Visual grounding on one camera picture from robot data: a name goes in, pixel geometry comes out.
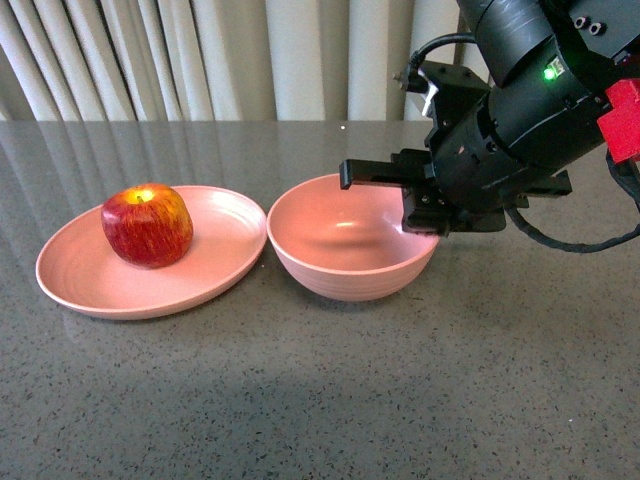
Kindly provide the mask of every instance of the pink bowl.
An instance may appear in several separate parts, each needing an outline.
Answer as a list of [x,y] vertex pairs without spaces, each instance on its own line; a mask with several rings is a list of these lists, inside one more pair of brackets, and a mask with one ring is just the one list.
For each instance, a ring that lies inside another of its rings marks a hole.
[[424,269],[437,235],[402,231],[398,188],[340,189],[338,174],[304,182],[276,201],[267,233],[287,271],[309,290],[362,301],[397,292]]

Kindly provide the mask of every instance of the apple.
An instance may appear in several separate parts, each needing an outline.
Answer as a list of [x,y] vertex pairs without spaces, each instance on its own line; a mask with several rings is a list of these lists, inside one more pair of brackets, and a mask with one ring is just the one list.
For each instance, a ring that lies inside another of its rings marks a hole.
[[178,192],[160,183],[128,188],[101,209],[102,229],[113,251],[147,268],[180,260],[193,240],[193,222]]

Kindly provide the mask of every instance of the countertop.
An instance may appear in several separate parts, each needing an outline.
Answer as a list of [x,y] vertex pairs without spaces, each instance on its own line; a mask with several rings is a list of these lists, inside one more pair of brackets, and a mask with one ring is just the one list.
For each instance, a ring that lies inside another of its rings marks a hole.
[[[420,276],[348,303],[267,243],[238,284],[148,321],[84,316],[34,266],[60,227],[147,181],[267,212],[345,158],[420,148],[422,122],[0,123],[0,477],[640,478],[640,241],[592,255],[509,223],[441,240]],[[568,241],[638,212],[600,147],[525,216]]]

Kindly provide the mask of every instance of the curtain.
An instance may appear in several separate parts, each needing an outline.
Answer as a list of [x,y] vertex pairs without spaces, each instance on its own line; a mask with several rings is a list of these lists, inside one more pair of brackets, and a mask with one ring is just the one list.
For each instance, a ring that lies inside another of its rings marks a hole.
[[417,120],[392,76],[461,28],[454,0],[0,0],[0,119]]

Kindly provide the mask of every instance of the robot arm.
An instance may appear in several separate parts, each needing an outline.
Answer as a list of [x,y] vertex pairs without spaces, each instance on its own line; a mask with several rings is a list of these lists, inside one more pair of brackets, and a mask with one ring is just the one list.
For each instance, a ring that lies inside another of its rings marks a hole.
[[399,80],[433,119],[426,149],[392,154],[390,164],[346,160],[342,188],[400,187],[403,228],[447,235],[502,230],[505,210],[518,224],[515,209],[528,206],[528,196],[570,193],[567,173],[557,172],[605,140],[612,175],[624,170],[625,182],[635,185],[640,2],[458,4],[472,33],[432,45],[475,40],[495,85],[466,67],[426,61],[429,48],[423,47]]

